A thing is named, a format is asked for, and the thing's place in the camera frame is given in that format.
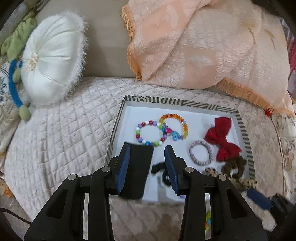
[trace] metal screw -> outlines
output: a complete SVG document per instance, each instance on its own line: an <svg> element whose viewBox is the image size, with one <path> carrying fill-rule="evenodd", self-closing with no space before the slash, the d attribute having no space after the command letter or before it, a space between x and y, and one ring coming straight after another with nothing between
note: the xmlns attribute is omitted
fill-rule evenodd
<svg viewBox="0 0 296 241"><path fill-rule="evenodd" d="M185 171L189 172L189 173L192 173L194 171L194 169L192 167L186 167Z"/></svg>
<svg viewBox="0 0 296 241"><path fill-rule="evenodd" d="M71 174L71 175L69 175L68 179L69 179L70 181L73 181L73 180L76 179L76 175L75 175L75 174Z"/></svg>
<svg viewBox="0 0 296 241"><path fill-rule="evenodd" d="M108 167L108 166L104 166L104 167L102 167L102 172L108 172L108 171L110 171L110 167Z"/></svg>
<svg viewBox="0 0 296 241"><path fill-rule="evenodd" d="M224 174L220 174L220 175L219 175L219 179L220 179L221 181L226 181L227 176L225 176Z"/></svg>

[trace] floral cushion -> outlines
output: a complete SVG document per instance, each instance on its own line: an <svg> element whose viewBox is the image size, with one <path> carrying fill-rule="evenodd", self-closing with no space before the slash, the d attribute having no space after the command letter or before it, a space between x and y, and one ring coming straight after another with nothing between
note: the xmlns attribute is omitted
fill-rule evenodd
<svg viewBox="0 0 296 241"><path fill-rule="evenodd" d="M6 149L20 122L18 108L15 106L8 88L8 69L10 63L0 56L0 171L4 172ZM22 83L17 85L19 96L23 103L29 102Z"/></svg>
<svg viewBox="0 0 296 241"><path fill-rule="evenodd" d="M296 202L296 118L272 115L282 148L284 196Z"/></svg>

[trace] peach blanket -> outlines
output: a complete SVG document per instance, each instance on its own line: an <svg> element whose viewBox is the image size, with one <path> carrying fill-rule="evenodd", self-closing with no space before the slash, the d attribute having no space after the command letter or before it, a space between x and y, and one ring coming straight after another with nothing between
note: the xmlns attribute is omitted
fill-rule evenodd
<svg viewBox="0 0 296 241"><path fill-rule="evenodd" d="M128 62L143 82L211 86L294 115L280 20L250 0L130 0Z"/></svg>

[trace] red bow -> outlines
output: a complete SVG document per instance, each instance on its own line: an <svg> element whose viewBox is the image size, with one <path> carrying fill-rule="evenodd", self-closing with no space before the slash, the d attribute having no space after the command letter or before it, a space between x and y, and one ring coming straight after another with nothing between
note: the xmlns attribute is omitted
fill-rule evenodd
<svg viewBox="0 0 296 241"><path fill-rule="evenodd" d="M237 145L227 142L226 135L228 134L230 127L230 118L215 118L215 127L211 127L205 135L206 142L220 146L216 157L217 161L224 161L230 158L237 157L242 151Z"/></svg>

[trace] white tray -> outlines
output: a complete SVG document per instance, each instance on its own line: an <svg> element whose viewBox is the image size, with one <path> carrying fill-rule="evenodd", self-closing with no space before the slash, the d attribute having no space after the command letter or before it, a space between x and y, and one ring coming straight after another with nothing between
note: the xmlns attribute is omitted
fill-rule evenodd
<svg viewBox="0 0 296 241"><path fill-rule="evenodd" d="M212 167L219 172L221 171L224 162L216 162L216 155L219 150L217 146L210 145L213 150L213 162L205 167L196 165L189 155L190 145L195 140L204 139L208 129L214 126L215 118L220 116L231 118L231 129L226 136L227 141L238 145L242 149L241 155L248 160L243 177L255 178L254 161L249 138L237 110L212 104L162 97L124 97L110 138L106 162L109 163L111 157L119 155L124 142L139 144L135 137L135 128L139 123L149 120L158 121L162 115L168 113L178 114L183 117L188 125L188 137L182 141L173 141L171 136L168 136L161 147L154 148L142 201L184 201L183 197L175 195L171 187L163 184L162 172L156 175L151 174L152 165L164 161L164 148L166 145L172 145L176 156L182 157L187 166L191 166L200 172L204 171L206 167ZM178 131L180 134L183 133L181 124L177 120L167 119L166 123L173 130ZM157 127L147 126L141 129L141 137L147 141L158 141L162 137L162 132ZM208 159L207 150L203 146L196 146L194 154L200 161Z"/></svg>

